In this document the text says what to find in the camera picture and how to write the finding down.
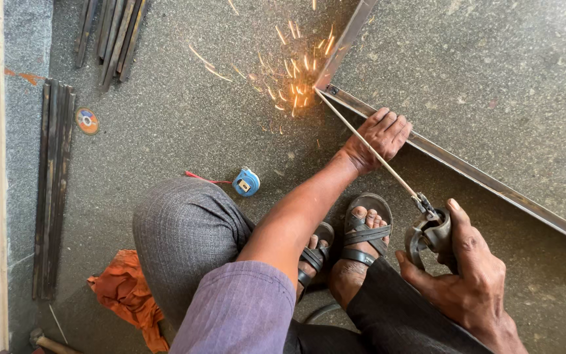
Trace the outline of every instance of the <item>gray trousers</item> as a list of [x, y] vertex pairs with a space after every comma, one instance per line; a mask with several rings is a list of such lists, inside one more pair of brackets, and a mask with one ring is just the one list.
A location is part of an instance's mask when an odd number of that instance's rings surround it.
[[[133, 233], [143, 274], [178, 329], [209, 271], [233, 262], [255, 225], [218, 186], [167, 180], [137, 207]], [[292, 321], [285, 353], [490, 353], [424, 300], [383, 258], [367, 272], [347, 314], [361, 334]]]

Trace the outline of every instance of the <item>sandal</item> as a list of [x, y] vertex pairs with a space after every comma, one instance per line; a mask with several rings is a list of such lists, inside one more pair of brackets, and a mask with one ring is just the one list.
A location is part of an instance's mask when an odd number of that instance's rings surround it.
[[[387, 226], [369, 228], [366, 225], [366, 218], [359, 219], [353, 214], [353, 209], [359, 206], [365, 207], [366, 210], [375, 209]], [[362, 193], [351, 202], [347, 215], [344, 221], [344, 246], [368, 241], [381, 257], [385, 257], [388, 254], [388, 246], [382, 238], [390, 236], [392, 232], [392, 213], [386, 200], [374, 193]], [[343, 248], [340, 259], [362, 262], [367, 266], [371, 266], [375, 261], [372, 255], [352, 248]]]
[[[322, 221], [318, 226], [318, 229], [314, 231], [314, 235], [318, 237], [318, 245], [314, 249], [310, 249], [309, 247], [305, 247], [303, 249], [303, 253], [301, 253], [301, 257], [299, 261], [305, 261], [311, 265], [313, 269], [316, 270], [316, 274], [320, 272], [322, 269], [323, 264], [329, 260], [329, 250], [331, 249], [331, 245], [333, 245], [333, 240], [335, 239], [335, 232], [331, 225], [327, 224], [326, 222]], [[328, 246], [320, 245], [320, 240], [325, 240]], [[302, 269], [298, 269], [298, 281], [303, 286], [303, 292], [301, 296], [298, 298], [300, 302], [303, 296], [305, 295], [305, 291], [307, 291], [307, 286], [311, 283], [312, 278], [307, 275]]]

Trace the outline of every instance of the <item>foot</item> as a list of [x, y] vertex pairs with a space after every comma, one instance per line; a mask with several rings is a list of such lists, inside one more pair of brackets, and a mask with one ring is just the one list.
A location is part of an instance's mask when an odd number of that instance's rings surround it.
[[[309, 242], [307, 242], [305, 246], [309, 249], [314, 249], [318, 247], [318, 244], [322, 245], [323, 247], [327, 247], [329, 245], [326, 240], [318, 241], [318, 236], [311, 235]], [[298, 269], [307, 273], [307, 275], [309, 275], [312, 279], [316, 276], [316, 270], [311, 266], [311, 264], [309, 264], [309, 262], [299, 261]], [[298, 285], [296, 286], [296, 302], [298, 302], [298, 299], [301, 297], [304, 289], [305, 288], [303, 284], [301, 284], [301, 282], [298, 282]]]
[[[371, 229], [387, 226], [387, 222], [382, 220], [381, 215], [377, 215], [375, 209], [366, 211], [366, 208], [363, 206], [357, 206], [352, 210], [352, 213], [359, 220], [366, 219], [366, 226]], [[382, 240], [388, 245], [390, 237], [386, 236]], [[368, 242], [354, 243], [345, 246], [345, 248], [358, 249], [372, 255], [374, 258], [379, 257], [377, 250]], [[333, 266], [329, 280], [329, 289], [335, 300], [342, 306], [342, 309], [347, 309], [349, 302], [359, 291], [364, 283], [364, 279], [366, 279], [367, 269], [368, 266], [364, 263], [353, 260], [339, 260]]]

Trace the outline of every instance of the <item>orange rag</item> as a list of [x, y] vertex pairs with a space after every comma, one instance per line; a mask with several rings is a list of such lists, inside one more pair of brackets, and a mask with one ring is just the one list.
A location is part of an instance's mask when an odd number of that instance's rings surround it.
[[137, 251], [120, 250], [104, 273], [89, 277], [87, 282], [100, 304], [143, 332], [145, 344], [153, 353], [169, 350], [159, 330], [163, 313], [143, 277]]

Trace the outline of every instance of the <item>hand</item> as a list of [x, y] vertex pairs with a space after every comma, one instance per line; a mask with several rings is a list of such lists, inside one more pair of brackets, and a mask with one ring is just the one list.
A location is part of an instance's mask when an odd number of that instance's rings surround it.
[[[412, 123], [405, 116], [394, 112], [388, 113], [387, 108], [375, 112], [357, 129], [359, 134], [373, 147], [384, 160], [389, 161], [401, 149], [409, 133]], [[339, 154], [346, 154], [360, 175], [371, 172], [381, 166], [373, 153], [355, 135], [351, 136], [340, 149]]]
[[401, 276], [448, 318], [496, 353], [527, 353], [516, 325], [504, 310], [506, 265], [492, 255], [482, 234], [460, 205], [449, 199], [453, 252], [460, 275], [432, 277], [397, 251]]

